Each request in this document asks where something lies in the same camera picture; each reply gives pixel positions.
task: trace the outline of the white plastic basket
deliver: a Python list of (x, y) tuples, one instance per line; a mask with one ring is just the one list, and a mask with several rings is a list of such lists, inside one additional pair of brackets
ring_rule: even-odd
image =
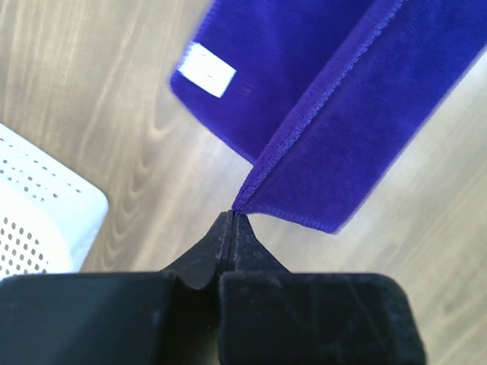
[(100, 190), (0, 125), (0, 280), (79, 271), (107, 211)]

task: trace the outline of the wood grain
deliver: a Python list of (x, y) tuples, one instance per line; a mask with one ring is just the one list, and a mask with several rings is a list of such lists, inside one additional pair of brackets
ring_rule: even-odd
[[(207, 1), (0, 4), (3, 123), (110, 200), (84, 270), (164, 267), (230, 207), (250, 170), (167, 86)], [(487, 358), (486, 101), (487, 56), (338, 235), (251, 218), (294, 271), (395, 278), (433, 364)]]

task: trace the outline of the purple cloth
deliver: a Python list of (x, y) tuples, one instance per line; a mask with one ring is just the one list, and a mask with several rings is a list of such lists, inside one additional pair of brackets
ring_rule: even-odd
[(487, 42), (485, 0), (214, 4), (196, 42), (237, 70), (174, 93), (254, 162), (234, 203), (336, 231)]

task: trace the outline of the light brown wood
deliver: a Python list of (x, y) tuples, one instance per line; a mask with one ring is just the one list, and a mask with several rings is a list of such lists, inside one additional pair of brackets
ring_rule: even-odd
[[(0, 2), (2, 121), (101, 188), (86, 271), (163, 268), (230, 207), (250, 165), (167, 79), (206, 0)], [(294, 271), (377, 271), (406, 289), (432, 364), (485, 363), (487, 56), (349, 224), (251, 220)]]

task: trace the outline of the care label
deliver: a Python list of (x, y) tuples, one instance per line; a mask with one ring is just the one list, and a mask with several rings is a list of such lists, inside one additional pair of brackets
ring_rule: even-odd
[(206, 92), (221, 97), (236, 70), (199, 43), (188, 46), (184, 60), (177, 69), (185, 78)]

